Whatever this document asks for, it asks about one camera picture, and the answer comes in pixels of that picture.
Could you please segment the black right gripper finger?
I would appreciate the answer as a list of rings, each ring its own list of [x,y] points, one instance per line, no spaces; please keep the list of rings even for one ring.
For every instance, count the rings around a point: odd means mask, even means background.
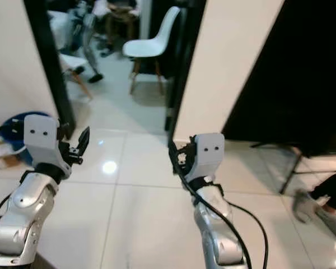
[[[181,163],[179,156],[183,153],[181,149],[178,148],[175,141],[168,141],[168,151],[170,155],[171,166],[173,169],[183,169],[183,163]]]

